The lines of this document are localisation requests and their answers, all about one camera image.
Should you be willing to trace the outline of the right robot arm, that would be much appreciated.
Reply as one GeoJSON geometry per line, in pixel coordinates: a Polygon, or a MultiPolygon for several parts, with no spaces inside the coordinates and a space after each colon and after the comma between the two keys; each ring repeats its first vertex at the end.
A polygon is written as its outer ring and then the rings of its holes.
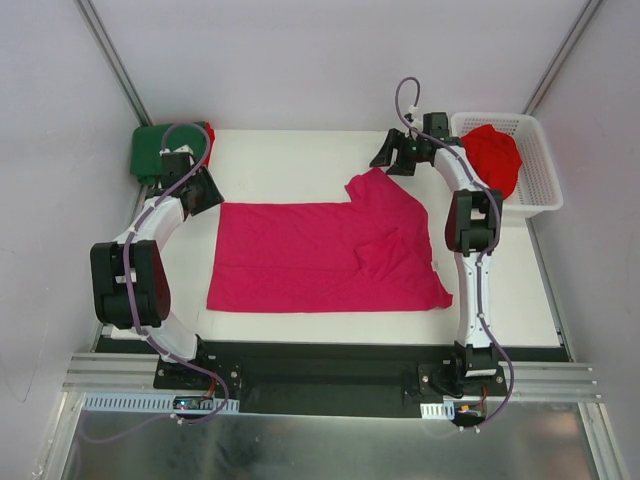
{"type": "Polygon", "coordinates": [[[489,273],[500,239],[503,196],[475,172],[461,140],[450,134],[446,113],[429,113],[419,121],[409,112],[400,120],[407,131],[389,130],[370,165],[384,167],[389,175],[411,176],[417,164],[428,163],[452,193],[444,236],[459,280],[458,338],[451,360],[428,375],[428,385],[461,398],[499,370],[500,348],[490,327],[489,273]]]}

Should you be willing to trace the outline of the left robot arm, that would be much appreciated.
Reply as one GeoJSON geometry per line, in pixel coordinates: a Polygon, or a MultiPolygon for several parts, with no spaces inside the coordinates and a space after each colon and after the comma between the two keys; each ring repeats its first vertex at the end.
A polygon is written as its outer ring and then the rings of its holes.
{"type": "Polygon", "coordinates": [[[171,293],[161,251],[188,218],[224,202],[203,160],[191,148],[160,151],[161,173],[128,229],[90,250],[97,319],[128,330],[159,348],[177,366],[177,377],[192,389],[205,386],[212,366],[198,356],[198,337],[171,311],[171,293]]]}

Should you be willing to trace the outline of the pink t shirt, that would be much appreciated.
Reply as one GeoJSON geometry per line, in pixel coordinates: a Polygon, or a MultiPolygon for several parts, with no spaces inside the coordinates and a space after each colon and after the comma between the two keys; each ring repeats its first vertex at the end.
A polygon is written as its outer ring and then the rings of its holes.
{"type": "Polygon", "coordinates": [[[206,306],[233,313],[446,309],[424,206],[382,170],[341,203],[225,203],[206,306]]]}

